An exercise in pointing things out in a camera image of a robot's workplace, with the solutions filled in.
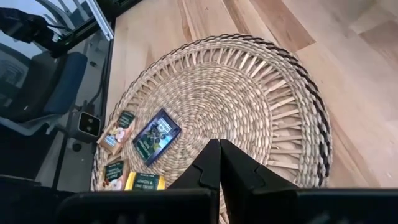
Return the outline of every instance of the black object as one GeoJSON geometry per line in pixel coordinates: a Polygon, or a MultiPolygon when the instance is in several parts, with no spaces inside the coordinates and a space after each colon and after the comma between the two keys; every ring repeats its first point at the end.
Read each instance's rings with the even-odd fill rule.
{"type": "Polygon", "coordinates": [[[82,148],[82,146],[79,143],[74,143],[73,146],[72,146],[72,150],[74,152],[80,152],[81,148],[82,148]]]}
{"type": "Polygon", "coordinates": [[[8,107],[15,100],[19,93],[19,88],[16,87],[25,73],[26,69],[30,67],[31,60],[24,54],[0,43],[0,53],[7,57],[12,57],[16,61],[10,62],[0,57],[0,116],[12,114],[8,111],[8,107]]]}
{"type": "MultiPolygon", "coordinates": [[[[298,189],[229,141],[212,139],[167,190],[76,194],[60,204],[56,223],[218,223],[220,177],[231,224],[398,221],[396,189],[298,189]]],[[[19,206],[32,209],[37,198],[27,195],[19,206]]]]}
{"type": "MultiPolygon", "coordinates": [[[[5,45],[0,44],[0,47],[0,50],[8,48],[11,57],[17,54],[5,45]]],[[[44,116],[43,108],[60,80],[67,58],[64,55],[55,60],[48,52],[34,56],[29,61],[24,84],[17,90],[12,103],[0,111],[0,116],[20,123],[44,116]]]]}
{"type": "Polygon", "coordinates": [[[28,44],[34,41],[46,49],[54,50],[59,45],[54,41],[58,35],[47,26],[47,21],[41,16],[0,7],[0,30],[5,34],[28,44]]]}
{"type": "MultiPolygon", "coordinates": [[[[112,22],[122,13],[126,12],[131,7],[135,6],[141,0],[97,0],[105,18],[112,22]]],[[[52,51],[53,57],[57,58],[72,47],[85,40],[87,37],[93,35],[100,29],[97,21],[91,16],[87,21],[78,26],[70,34],[61,38],[62,45],[52,51]]]]}
{"type": "Polygon", "coordinates": [[[68,137],[85,143],[95,142],[101,132],[101,120],[92,114],[79,111],[74,114],[68,137]]]}
{"type": "Polygon", "coordinates": [[[45,125],[32,136],[23,136],[0,125],[0,175],[34,180],[57,135],[56,130],[46,134],[47,128],[45,125]]]}
{"type": "Polygon", "coordinates": [[[61,204],[57,223],[218,223],[219,167],[214,139],[167,190],[77,194],[61,204]]]}
{"type": "Polygon", "coordinates": [[[0,223],[12,224],[53,224],[58,205],[74,194],[9,177],[0,177],[0,189],[0,223]]]}

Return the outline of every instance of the dark blue tea packet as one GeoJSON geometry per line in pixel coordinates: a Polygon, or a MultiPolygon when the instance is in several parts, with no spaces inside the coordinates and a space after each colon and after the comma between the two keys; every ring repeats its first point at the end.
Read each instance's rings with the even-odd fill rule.
{"type": "Polygon", "coordinates": [[[181,132],[181,128],[161,109],[132,140],[134,147],[150,166],[181,132]]]}

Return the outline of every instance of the small electronic device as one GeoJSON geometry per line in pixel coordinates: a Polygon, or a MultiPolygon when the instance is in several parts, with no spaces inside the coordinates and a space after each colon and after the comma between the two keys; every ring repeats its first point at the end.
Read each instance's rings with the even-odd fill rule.
{"type": "Polygon", "coordinates": [[[101,133],[101,120],[87,112],[79,111],[73,115],[69,137],[85,143],[95,142],[101,133]]]}

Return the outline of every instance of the wood grain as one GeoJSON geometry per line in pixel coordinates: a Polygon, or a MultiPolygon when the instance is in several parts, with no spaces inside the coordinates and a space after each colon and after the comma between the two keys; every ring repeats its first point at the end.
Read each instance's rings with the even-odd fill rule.
{"type": "Polygon", "coordinates": [[[144,0],[117,19],[107,115],[182,44],[248,33],[296,54],[327,104],[331,187],[398,187],[396,0],[144,0]]]}
{"type": "Polygon", "coordinates": [[[278,42],[295,52],[315,41],[280,0],[252,0],[265,25],[278,42]]]}

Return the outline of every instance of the round woven placemat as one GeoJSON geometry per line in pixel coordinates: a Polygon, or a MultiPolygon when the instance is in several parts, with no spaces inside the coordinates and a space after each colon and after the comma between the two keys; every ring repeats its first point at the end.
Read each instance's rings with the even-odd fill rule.
{"type": "MultiPolygon", "coordinates": [[[[318,88],[299,61],[250,35],[208,37],[164,55],[131,83],[122,110],[136,127],[122,150],[131,169],[175,181],[212,138],[228,139],[299,187],[323,187],[331,166],[329,118],[318,88]],[[131,140],[164,108],[182,132],[150,167],[131,140]]],[[[95,154],[91,189],[100,189],[106,151],[95,154]]],[[[228,223],[223,196],[220,222],[228,223]]]]}

